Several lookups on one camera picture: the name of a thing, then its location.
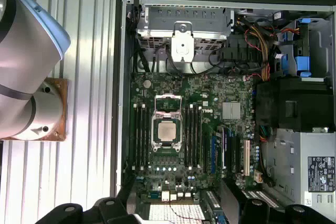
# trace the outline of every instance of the blue ram slot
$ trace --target blue ram slot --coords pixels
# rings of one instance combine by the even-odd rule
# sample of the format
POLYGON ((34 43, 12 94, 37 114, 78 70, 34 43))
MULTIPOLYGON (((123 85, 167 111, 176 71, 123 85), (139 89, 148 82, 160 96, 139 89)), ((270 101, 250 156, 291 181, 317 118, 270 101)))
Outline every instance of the blue ram slot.
POLYGON ((212 136, 211 139, 211 173, 215 173, 215 142, 216 136, 212 136))

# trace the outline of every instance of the cpu socket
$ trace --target cpu socket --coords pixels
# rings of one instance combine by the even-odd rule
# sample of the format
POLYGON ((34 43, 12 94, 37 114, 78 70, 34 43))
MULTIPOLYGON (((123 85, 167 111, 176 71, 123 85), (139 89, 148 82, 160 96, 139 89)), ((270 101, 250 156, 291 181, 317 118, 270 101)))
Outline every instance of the cpu socket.
POLYGON ((182 146, 182 97, 180 95, 163 94, 155 96, 154 113, 152 116, 151 145, 154 152, 159 148, 173 148, 176 152, 182 146), (180 106, 176 110, 163 111, 156 107, 157 100, 179 100, 180 106))

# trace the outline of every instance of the motherboard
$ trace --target motherboard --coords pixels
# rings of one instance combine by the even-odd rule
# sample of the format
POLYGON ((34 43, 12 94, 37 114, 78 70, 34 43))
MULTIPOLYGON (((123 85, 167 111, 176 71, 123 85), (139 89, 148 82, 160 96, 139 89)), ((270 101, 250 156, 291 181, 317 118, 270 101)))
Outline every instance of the motherboard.
POLYGON ((254 96, 246 76, 133 73, 128 164, 142 199, 192 198, 225 177, 255 187, 254 96))

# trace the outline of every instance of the power supply label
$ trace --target power supply label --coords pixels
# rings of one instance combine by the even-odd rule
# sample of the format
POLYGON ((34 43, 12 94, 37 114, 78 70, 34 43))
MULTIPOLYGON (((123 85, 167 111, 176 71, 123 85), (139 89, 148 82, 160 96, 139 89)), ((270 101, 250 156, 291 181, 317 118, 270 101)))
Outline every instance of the power supply label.
POLYGON ((308 157, 308 191, 335 191, 335 157, 308 157))

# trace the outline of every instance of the ram slot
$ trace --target ram slot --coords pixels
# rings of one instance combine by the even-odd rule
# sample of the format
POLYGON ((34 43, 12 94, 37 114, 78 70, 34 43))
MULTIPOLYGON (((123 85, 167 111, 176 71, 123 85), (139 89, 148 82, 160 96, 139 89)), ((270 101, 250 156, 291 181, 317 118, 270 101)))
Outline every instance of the ram slot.
POLYGON ((146 110, 146 137, 145 137, 145 167, 148 166, 149 163, 149 146, 150 146, 150 122, 151 122, 151 113, 149 108, 146 110))
POLYGON ((143 104, 141 108, 141 160, 140 169, 143 170, 145 166, 145 142, 146 142, 146 105, 143 104))
POLYGON ((138 134, 137 134, 137 128, 138 128, 138 106, 137 104, 133 105, 133 118, 134 118, 134 122, 133 122, 133 149, 132 149, 132 160, 133 160, 133 164, 132 164, 132 169, 135 169, 136 163, 137 163, 137 139, 138 139, 138 134))
POLYGON ((189 116, 189 111, 188 111, 188 107, 185 108, 184 110, 184 166, 188 166, 189 165, 189 142, 188 142, 188 137, 189 137, 189 120, 188 120, 188 116, 189 116))
POLYGON ((189 123, 189 157, 190 157, 190 161, 189 161, 189 166, 193 166, 194 164, 194 109, 193 109, 193 105, 190 104, 190 123, 189 123))
POLYGON ((139 152, 139 150, 141 150, 141 120, 142 120, 142 110, 141 107, 138 107, 138 123, 137 123, 137 149, 136 149, 136 167, 139 168, 140 167, 140 160, 141 160, 141 152, 139 152))
POLYGON ((197 165, 201 166, 202 164, 202 109, 197 110, 197 149, 196 149, 196 160, 197 165))
POLYGON ((198 149, 198 144, 197 144, 197 134, 198 134, 198 111, 197 111, 197 106, 194 106, 194 134, 193 134, 193 166, 197 167, 197 149, 198 149))

